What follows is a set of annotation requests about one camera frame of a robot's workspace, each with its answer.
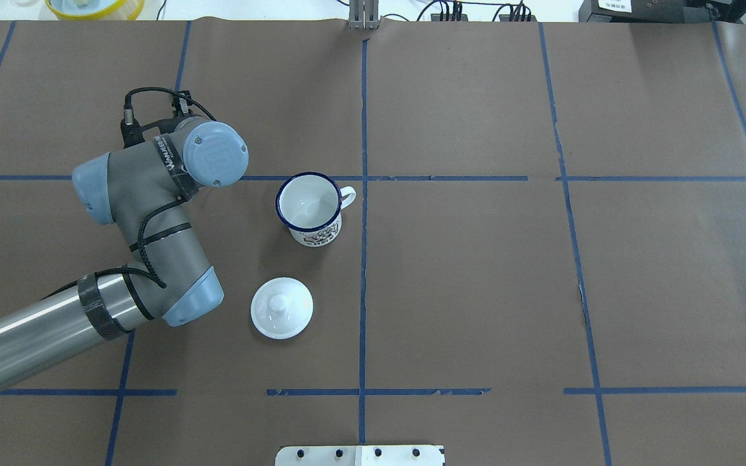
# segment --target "enamel mug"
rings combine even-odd
[[[303,172],[289,178],[275,197],[278,217],[305,247],[323,247],[341,231],[341,209],[356,198],[350,186],[338,188],[328,176]]]

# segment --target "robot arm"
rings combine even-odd
[[[176,119],[172,133],[75,169],[85,209],[100,224],[118,225],[134,262],[86,275],[0,319],[0,391],[158,316],[177,327],[223,300],[181,204],[202,186],[240,179],[248,151],[226,124]]]

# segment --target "metal bracket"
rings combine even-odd
[[[275,466],[444,466],[441,445],[340,445],[284,447]]]
[[[350,29],[379,29],[379,0],[349,0]]]

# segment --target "table surface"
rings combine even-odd
[[[0,23],[0,316],[128,261],[70,174],[142,85],[251,148],[188,207],[226,298],[3,392],[0,464],[746,464],[746,26]],[[309,170],[359,194],[317,249],[273,211]],[[249,319],[279,276],[287,341]]]

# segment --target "metal clamp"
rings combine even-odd
[[[350,29],[379,29],[379,0],[349,0]]]

